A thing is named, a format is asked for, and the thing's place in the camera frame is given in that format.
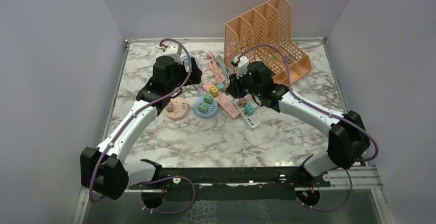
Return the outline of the yellow plug adapter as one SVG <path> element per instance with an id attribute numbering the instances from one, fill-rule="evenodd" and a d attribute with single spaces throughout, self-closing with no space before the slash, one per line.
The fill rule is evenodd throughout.
<path id="1" fill-rule="evenodd" d="M 215 98 L 219 95 L 220 91 L 215 85 L 210 85 L 209 93 Z"/>

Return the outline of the dark green plug adapter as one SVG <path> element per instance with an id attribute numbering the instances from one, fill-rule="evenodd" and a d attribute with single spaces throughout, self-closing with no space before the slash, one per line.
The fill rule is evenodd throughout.
<path id="1" fill-rule="evenodd" d="M 214 101 L 214 97 L 213 97 L 213 95 L 211 95 L 209 93 L 205 93 L 203 95 L 203 101 L 207 104 L 212 104 Z"/>

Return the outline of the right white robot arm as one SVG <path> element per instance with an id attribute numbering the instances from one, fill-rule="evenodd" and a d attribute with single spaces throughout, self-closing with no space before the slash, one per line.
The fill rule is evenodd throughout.
<path id="1" fill-rule="evenodd" d="M 275 83 L 272 75 L 263 62 L 249 63 L 229 77 L 225 92 L 234 98 L 257 96 L 263 106 L 296 117 L 327 136 L 326 151 L 310 156 L 299 166 L 297 181 L 302 186 L 310 186 L 326 171 L 349 169 L 370 146 L 360 115 L 308 101 L 288 86 Z"/>

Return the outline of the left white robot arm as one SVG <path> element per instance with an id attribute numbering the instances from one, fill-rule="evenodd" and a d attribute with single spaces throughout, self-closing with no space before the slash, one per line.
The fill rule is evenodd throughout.
<path id="1" fill-rule="evenodd" d="M 159 43 L 163 49 L 153 65 L 152 76 L 138 92 L 127 116 L 113 132 L 95 148 L 86 147 L 80 155 L 81 185 L 89 190 L 89 200 L 97 202 L 93 192 L 112 200 L 135 184 L 149 188 L 161 184 L 157 164 L 149 160 L 124 165 L 125 159 L 139 136 L 165 109 L 171 98 L 187 85 L 201 81 L 202 71 L 180 42 L 170 39 Z"/>

